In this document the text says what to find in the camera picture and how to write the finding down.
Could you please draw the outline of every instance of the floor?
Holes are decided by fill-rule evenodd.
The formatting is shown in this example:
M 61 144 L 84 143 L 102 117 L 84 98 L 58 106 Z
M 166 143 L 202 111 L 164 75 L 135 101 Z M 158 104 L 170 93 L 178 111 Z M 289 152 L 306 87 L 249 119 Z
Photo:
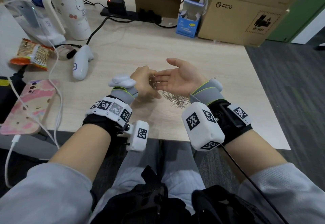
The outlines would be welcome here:
M 313 49 L 323 42 L 325 30 L 307 45 L 266 41 L 259 48 L 246 50 L 292 149 L 279 152 L 325 190 L 325 51 Z M 8 191 L 3 177 L 6 154 L 0 150 L 0 196 Z M 113 184 L 125 155 L 120 147 L 114 156 L 105 158 L 93 184 L 98 197 Z M 37 164 L 13 153 L 10 182 L 18 183 Z M 217 150 L 207 153 L 199 170 L 206 187 L 219 184 L 236 192 L 238 182 Z

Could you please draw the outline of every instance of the cartoon phone case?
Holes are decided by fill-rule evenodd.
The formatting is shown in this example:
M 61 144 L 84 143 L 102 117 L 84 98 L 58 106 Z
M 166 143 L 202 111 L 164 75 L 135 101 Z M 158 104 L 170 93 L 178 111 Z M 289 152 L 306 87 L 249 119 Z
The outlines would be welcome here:
M 57 80 L 53 80 L 52 82 L 56 86 L 59 86 Z M 20 97 L 29 111 L 43 123 L 43 119 L 46 117 L 55 93 L 55 88 L 48 80 L 35 80 L 26 84 Z M 0 133 L 3 135 L 26 135 L 38 133 L 40 129 L 40 125 L 30 117 L 29 112 L 17 100 L 7 119 L 2 124 Z

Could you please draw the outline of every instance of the hand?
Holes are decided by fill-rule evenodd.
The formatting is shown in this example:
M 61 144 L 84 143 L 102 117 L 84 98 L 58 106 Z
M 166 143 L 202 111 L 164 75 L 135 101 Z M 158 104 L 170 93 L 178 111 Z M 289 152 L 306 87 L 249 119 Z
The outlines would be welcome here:
M 136 81 L 134 87 L 138 90 L 139 98 L 161 98 L 161 95 L 149 85 L 149 77 L 153 76 L 156 72 L 155 70 L 149 69 L 148 66 L 144 66 L 138 67 L 136 71 L 131 74 L 130 78 Z
M 167 62 L 178 68 L 155 73 L 155 81 L 160 82 L 156 83 L 157 90 L 168 91 L 174 95 L 188 97 L 197 88 L 208 82 L 200 71 L 187 61 L 168 58 Z

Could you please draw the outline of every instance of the gray wrist strap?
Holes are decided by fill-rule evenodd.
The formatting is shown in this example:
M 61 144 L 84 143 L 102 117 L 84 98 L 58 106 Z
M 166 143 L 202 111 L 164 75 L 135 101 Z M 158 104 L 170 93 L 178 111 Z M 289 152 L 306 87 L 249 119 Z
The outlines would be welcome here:
M 193 102 L 201 102 L 205 105 L 210 104 L 213 101 L 224 99 L 220 93 L 222 85 L 216 79 L 210 79 L 209 82 L 198 88 L 192 95 L 189 95 L 189 100 Z
M 125 88 L 116 86 L 112 89 L 111 95 L 130 105 L 138 96 L 138 91 L 135 87 Z

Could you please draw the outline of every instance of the person's left hand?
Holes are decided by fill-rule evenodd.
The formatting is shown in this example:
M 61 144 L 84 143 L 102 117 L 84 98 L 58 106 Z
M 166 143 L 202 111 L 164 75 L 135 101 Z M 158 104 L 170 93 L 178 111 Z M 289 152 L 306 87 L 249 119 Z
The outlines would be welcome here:
M 134 86 L 138 90 L 139 98 L 160 99 L 161 95 L 154 90 L 149 84 L 149 77 L 155 75 L 157 71 L 149 69 L 148 66 L 138 67 L 136 71 L 131 74 L 130 78 L 136 81 Z

